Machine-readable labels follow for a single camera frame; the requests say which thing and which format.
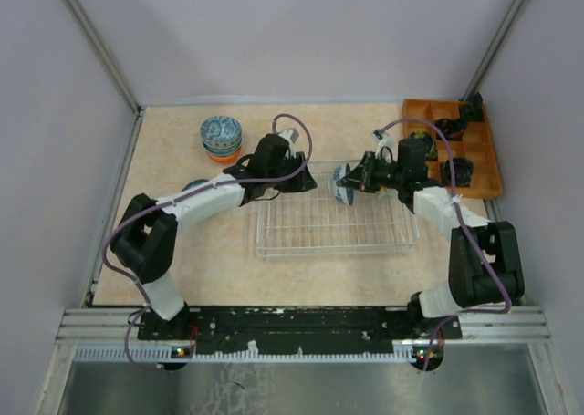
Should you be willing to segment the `white wire dish rack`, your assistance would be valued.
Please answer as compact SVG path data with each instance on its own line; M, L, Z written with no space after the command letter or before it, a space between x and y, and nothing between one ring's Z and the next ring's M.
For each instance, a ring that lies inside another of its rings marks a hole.
M338 166L356 160L314 161L309 170L317 189L283 193L259 203L256 249L263 257L406 254L418 243L414 215L398 200L379 201L357 192L351 206L335 199Z

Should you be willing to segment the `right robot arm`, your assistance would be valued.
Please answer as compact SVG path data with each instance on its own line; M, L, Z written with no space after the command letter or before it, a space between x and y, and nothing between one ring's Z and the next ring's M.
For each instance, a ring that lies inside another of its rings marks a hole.
M484 313L490 304L500 303L508 312L513 301L524 294L514 226L468 210L431 179L422 140L399 141L397 158L367 151L357 166L341 167L332 181L342 196L395 191L402 204L449 242L446 280L414 294L407 305L408 328L416 337L431 336L439 328L440 318L468 311Z

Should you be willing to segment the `yellow floral bowl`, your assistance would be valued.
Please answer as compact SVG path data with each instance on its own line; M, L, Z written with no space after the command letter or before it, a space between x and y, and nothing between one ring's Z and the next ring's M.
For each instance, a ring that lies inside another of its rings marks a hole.
M381 187L376 193L376 199L379 201L393 201L399 199L398 191L392 188Z

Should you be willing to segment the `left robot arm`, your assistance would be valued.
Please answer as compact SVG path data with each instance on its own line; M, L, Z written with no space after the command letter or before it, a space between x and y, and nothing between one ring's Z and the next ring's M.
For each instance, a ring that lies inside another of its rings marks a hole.
M170 275L176 239L201 221L258 201L269 190L300 193L317 188L308 159L296 150L298 134L288 129L265 135L248 162L239 161L211 180L174 195L152 199L141 193L127 207L108 239L112 252L158 316L167 337L183 337L190 318Z

